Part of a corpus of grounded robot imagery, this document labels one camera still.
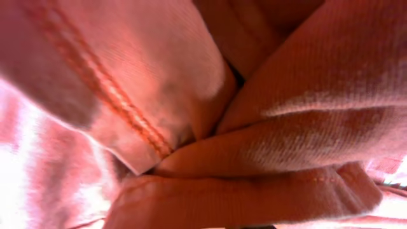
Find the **pink cloth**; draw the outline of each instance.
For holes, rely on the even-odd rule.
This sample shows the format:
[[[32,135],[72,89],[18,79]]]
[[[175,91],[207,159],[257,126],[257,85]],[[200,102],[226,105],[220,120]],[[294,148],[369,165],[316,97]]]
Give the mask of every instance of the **pink cloth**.
[[[389,196],[377,184],[404,182],[406,9],[4,0],[2,226],[242,227],[371,214]],[[389,219],[355,221],[380,217]]]

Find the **seam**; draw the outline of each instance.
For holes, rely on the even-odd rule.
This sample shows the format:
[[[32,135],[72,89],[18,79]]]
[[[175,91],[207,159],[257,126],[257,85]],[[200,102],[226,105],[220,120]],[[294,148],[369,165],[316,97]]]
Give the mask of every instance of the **seam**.
[[[338,178],[330,178],[330,177],[314,177],[314,178],[309,178],[309,179],[298,179],[296,182],[290,183],[290,184],[300,184],[300,183],[340,183],[341,179]],[[153,178],[148,179],[146,181],[143,181],[134,187],[129,187],[127,189],[124,189],[123,192],[118,196],[115,202],[119,202],[121,199],[126,199],[126,196],[131,195],[136,189],[143,188],[151,183],[155,184],[165,184],[169,181],[155,181]],[[238,188],[230,188],[226,190],[222,190],[223,192],[228,192],[228,193],[236,193],[238,191],[241,191]],[[166,199],[166,198],[173,198],[173,197],[179,197],[183,195],[199,195],[199,194],[204,194],[208,193],[208,190],[206,189],[201,189],[201,190],[188,190],[188,191],[183,191],[183,192],[175,192],[175,193],[167,193],[164,195],[152,195],[149,197],[144,197],[142,200],[138,200],[136,202],[129,202],[123,205],[118,206],[119,209],[130,209],[133,208],[139,204],[143,204],[145,202],[148,202],[149,200],[152,199]]]
[[[51,12],[59,16],[61,23],[66,27],[66,32],[73,36],[73,40],[82,50],[75,48],[62,35],[62,28],[49,18],[49,9],[40,6],[39,3],[37,3],[35,9],[30,9],[26,6],[23,9],[87,87],[105,102],[109,108],[122,117],[144,141],[152,146],[158,156],[163,158],[169,155],[173,151],[170,144],[152,127],[142,115],[142,112],[131,103],[127,94],[119,87],[117,82],[115,82],[113,77],[101,64],[98,56],[94,54],[90,46],[83,39],[80,31],[70,23],[66,15],[60,10],[58,3],[55,0],[48,0],[48,2],[52,6]],[[80,51],[87,54],[90,60],[85,60]],[[93,62],[96,69],[90,67],[90,62]]]
[[[311,179],[300,179],[298,181],[302,181],[300,183],[325,183],[325,182],[330,182],[330,183],[338,183],[340,180],[339,179],[330,179],[327,177],[315,177],[315,178],[311,178]],[[150,183],[154,183],[154,181],[146,181],[141,183],[140,185],[137,185],[135,188],[141,188],[143,186],[146,186],[147,184]],[[242,190],[238,189],[238,188],[230,188],[230,189],[226,189],[226,190],[222,190],[223,193],[236,193],[236,192],[240,192]],[[180,196],[185,196],[185,195],[203,195],[203,194],[208,194],[208,190],[202,189],[202,190],[188,190],[188,191],[183,191],[183,192],[172,192],[172,193],[167,193],[164,195],[152,195],[150,197],[144,197],[141,200],[138,200],[136,202],[127,202],[123,205],[120,205],[117,207],[117,210],[119,211],[129,211],[131,209],[133,209],[134,207],[137,207],[138,205],[143,205],[145,203],[150,203],[151,200],[165,200],[165,199],[170,199],[170,198],[176,198],[176,197],[180,197]]]

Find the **stitching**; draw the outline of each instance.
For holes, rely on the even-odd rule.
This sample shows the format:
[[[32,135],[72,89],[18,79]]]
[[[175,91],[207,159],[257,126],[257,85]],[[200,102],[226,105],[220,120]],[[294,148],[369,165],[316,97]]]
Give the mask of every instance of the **stitching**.
[[[143,117],[141,111],[131,103],[117,82],[114,81],[113,77],[100,63],[98,56],[91,51],[90,46],[82,38],[80,31],[68,21],[67,17],[59,9],[58,4],[54,0],[49,0],[49,3],[52,4],[52,9],[57,13],[61,21],[65,23],[68,31],[73,34],[75,42],[90,56],[90,61],[86,61],[79,54],[79,51],[75,49],[74,45],[61,35],[62,29],[47,17],[49,10],[44,6],[37,6],[35,10],[24,7],[24,10],[29,17],[34,19],[33,21],[39,26],[41,32],[54,45],[64,60],[80,76],[89,89],[115,113],[120,115],[133,130],[154,148],[160,157],[163,158],[169,155],[172,152],[170,144]],[[102,76],[99,79],[95,70],[89,66],[89,62],[93,62],[101,73]]]
[[[155,181],[155,178],[150,177],[150,178],[145,178],[146,180],[144,180],[143,182],[140,182],[139,184],[136,184],[134,186],[130,186],[128,188],[124,188],[123,191],[120,193],[120,197],[124,196],[124,195],[131,195],[132,192],[134,192],[136,189],[142,188],[150,183],[162,183],[164,181]]]
[[[319,182],[330,182],[330,183],[337,183],[339,181],[339,179],[331,179],[328,177],[315,177],[312,179],[300,179],[299,181],[302,181],[303,183],[309,183],[310,181],[319,183]],[[141,183],[140,185],[137,185],[135,188],[141,188],[143,186],[146,186],[147,184],[150,183],[154,183],[154,181],[146,181]],[[236,193],[242,191],[238,188],[230,188],[230,189],[225,189],[222,190],[222,192],[227,192],[227,193]],[[133,209],[134,207],[137,207],[138,205],[142,205],[145,203],[149,203],[150,200],[164,200],[164,199],[168,199],[168,198],[175,198],[175,197],[179,197],[179,196],[185,196],[185,195],[203,195],[203,194],[208,194],[208,190],[202,189],[202,190],[188,190],[188,191],[184,191],[184,192],[173,192],[173,193],[168,193],[166,195],[152,195],[150,197],[144,197],[143,199],[136,201],[136,202],[129,202],[126,203],[124,205],[118,206],[118,210],[119,211],[129,211],[131,209]]]

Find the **dark gap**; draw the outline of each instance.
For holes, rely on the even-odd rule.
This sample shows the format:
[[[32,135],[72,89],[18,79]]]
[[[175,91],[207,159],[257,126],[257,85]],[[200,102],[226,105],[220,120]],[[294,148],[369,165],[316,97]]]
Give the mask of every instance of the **dark gap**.
[[[237,69],[233,65],[230,64],[230,62],[227,61],[227,63],[229,65],[229,68],[230,68],[231,72],[233,73],[233,75],[234,75],[234,77],[236,79],[237,87],[241,88],[245,83],[245,79],[243,78],[241,73],[238,72]]]
[[[110,153],[110,154],[111,154],[111,161],[112,161],[113,168],[114,168],[114,174],[116,175],[116,179],[119,182],[122,182],[129,174],[133,174],[133,172],[123,162],[121,162],[112,153]]]

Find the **pink fabric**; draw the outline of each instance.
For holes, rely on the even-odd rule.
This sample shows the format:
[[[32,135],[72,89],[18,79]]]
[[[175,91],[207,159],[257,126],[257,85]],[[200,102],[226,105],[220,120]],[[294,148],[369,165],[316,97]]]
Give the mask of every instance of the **pink fabric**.
[[[388,220],[371,212],[404,182],[406,9],[2,1],[2,226]]]
[[[339,221],[318,220],[291,225],[276,225],[278,229],[300,228],[405,228],[407,224],[407,191],[380,186],[382,203],[367,216]]]

